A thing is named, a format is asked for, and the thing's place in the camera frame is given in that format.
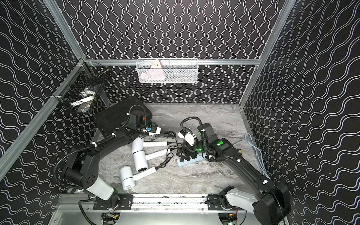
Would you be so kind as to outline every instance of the power strip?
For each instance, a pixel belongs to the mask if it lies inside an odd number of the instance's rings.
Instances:
[[[197,156],[196,156],[196,159],[190,159],[190,161],[182,161],[180,162],[180,159],[177,160],[177,164],[179,167],[182,167],[182,166],[186,166],[186,165],[189,165],[189,164],[193,164],[193,163],[196,163],[196,162],[200,162],[202,160],[205,160],[203,157],[202,157],[202,154],[199,153]]]

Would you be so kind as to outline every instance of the wire mesh basket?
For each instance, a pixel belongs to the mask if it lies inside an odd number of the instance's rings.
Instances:
[[[84,63],[57,99],[72,113],[92,113],[110,71],[99,63]]]
[[[195,83],[198,59],[137,59],[136,71],[142,83]]]

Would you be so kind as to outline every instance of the black wall panel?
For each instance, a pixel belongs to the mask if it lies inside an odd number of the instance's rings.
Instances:
[[[77,62],[41,0],[0,1],[0,156]]]
[[[90,144],[95,131],[92,115],[73,115],[59,104],[0,182],[0,224],[48,224],[67,193],[53,179],[53,166],[74,146]]]
[[[196,83],[140,83],[135,67],[115,66],[105,91],[111,102],[239,103],[255,66],[200,66]]]
[[[1,155],[77,62],[42,0],[0,1]],[[52,112],[0,181],[0,224],[48,224],[60,193],[52,178],[59,158],[94,135],[89,115]]]
[[[57,0],[87,58],[256,59],[284,0]]]
[[[244,107],[290,224],[360,224],[360,1],[298,0]]]

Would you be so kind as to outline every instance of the black wire basket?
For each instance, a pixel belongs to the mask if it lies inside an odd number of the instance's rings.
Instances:
[[[57,99],[71,113],[92,113],[110,72],[110,68],[99,63],[84,63]]]

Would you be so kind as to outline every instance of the marble tabletop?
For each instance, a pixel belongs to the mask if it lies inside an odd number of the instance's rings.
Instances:
[[[227,138],[232,143],[243,139],[244,133],[246,133],[237,105],[147,104],[147,107],[153,114],[152,121],[167,131],[178,133],[180,131],[180,122],[183,119],[197,116],[202,120],[202,123],[210,123],[219,138]],[[186,122],[185,125],[190,127],[192,131],[196,131],[198,122],[191,120]],[[174,141],[169,138],[157,138],[157,140]],[[254,151],[250,145],[240,142],[235,147],[240,148],[243,157],[259,170]],[[162,149],[164,147],[148,147],[144,148],[144,151],[148,154]],[[136,181],[136,186],[133,189],[124,191],[121,187],[120,169],[128,165],[132,167],[134,174],[137,173],[132,159],[131,144],[129,144],[108,154],[99,162],[99,175],[108,184],[118,189],[119,193],[219,193],[229,185],[251,193],[250,188],[223,163],[201,161],[178,167],[176,162],[178,158],[175,155],[165,168],[161,168],[156,173]],[[158,166],[164,159],[165,156],[161,156],[149,160],[149,168]]]

